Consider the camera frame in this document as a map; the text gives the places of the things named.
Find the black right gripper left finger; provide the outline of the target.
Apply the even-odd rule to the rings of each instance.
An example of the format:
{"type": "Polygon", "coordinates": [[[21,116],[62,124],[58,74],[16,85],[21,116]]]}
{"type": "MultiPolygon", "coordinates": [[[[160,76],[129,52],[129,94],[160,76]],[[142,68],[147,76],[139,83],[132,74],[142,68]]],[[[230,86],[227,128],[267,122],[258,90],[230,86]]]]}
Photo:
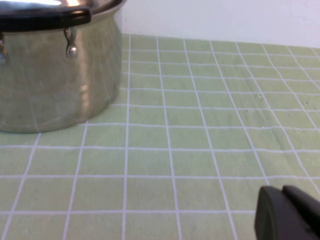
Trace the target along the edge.
{"type": "Polygon", "coordinates": [[[256,238],[258,240],[314,240],[316,235],[282,189],[273,186],[262,186],[259,189],[254,220],[256,238]]]}

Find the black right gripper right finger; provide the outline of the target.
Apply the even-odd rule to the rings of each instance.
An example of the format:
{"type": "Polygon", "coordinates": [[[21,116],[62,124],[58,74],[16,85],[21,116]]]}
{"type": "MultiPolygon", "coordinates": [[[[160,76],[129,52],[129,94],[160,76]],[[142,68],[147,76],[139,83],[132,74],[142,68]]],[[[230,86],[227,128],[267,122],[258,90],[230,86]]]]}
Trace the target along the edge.
{"type": "Polygon", "coordinates": [[[285,185],[282,192],[293,203],[311,231],[320,239],[320,202],[293,185],[285,185]]]}

